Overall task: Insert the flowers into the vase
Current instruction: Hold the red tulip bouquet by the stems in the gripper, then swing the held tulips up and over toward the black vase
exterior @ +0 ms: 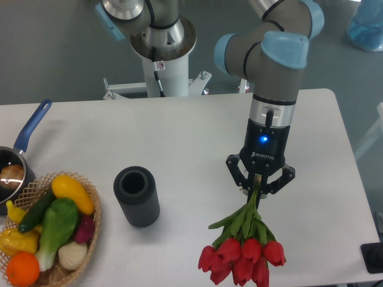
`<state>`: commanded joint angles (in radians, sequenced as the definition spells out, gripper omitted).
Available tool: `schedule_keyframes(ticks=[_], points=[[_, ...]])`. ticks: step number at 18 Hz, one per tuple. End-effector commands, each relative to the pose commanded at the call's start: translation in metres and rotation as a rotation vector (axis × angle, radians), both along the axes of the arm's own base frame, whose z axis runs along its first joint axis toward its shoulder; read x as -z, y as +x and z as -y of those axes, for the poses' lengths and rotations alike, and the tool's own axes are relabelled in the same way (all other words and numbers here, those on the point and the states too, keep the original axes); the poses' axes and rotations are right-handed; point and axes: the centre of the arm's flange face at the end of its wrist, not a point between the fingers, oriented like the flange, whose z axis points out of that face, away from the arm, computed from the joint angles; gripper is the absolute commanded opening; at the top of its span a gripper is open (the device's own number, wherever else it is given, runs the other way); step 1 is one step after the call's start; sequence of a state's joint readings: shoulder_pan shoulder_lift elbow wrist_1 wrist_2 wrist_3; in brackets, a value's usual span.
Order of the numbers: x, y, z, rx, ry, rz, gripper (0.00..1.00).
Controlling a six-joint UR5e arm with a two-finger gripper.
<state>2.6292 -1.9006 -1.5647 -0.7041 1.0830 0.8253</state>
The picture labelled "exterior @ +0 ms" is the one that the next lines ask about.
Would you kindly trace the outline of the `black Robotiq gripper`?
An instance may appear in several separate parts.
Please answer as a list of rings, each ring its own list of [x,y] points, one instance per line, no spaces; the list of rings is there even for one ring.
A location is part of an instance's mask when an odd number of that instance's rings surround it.
[[[238,187],[247,196],[254,191],[254,177],[261,176],[260,198],[268,194],[276,194],[289,184],[296,176],[295,168],[285,163],[285,148],[290,133],[290,126],[266,127],[249,119],[245,135],[244,146],[239,154],[231,154],[226,159],[226,166]],[[240,168],[242,161],[248,176]],[[282,174],[276,180],[268,183],[268,178],[278,170]]]

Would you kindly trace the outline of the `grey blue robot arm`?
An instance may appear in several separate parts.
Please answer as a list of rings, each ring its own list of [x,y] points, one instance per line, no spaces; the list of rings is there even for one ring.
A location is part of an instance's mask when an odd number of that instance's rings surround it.
[[[249,195],[273,194],[294,179],[284,151],[310,40],[324,25],[314,1],[252,1],[262,20],[246,35],[222,36],[216,66],[254,84],[244,146],[226,164]],[[115,39],[129,38],[141,57],[150,97],[189,96],[193,25],[178,1],[99,1],[96,12]]]

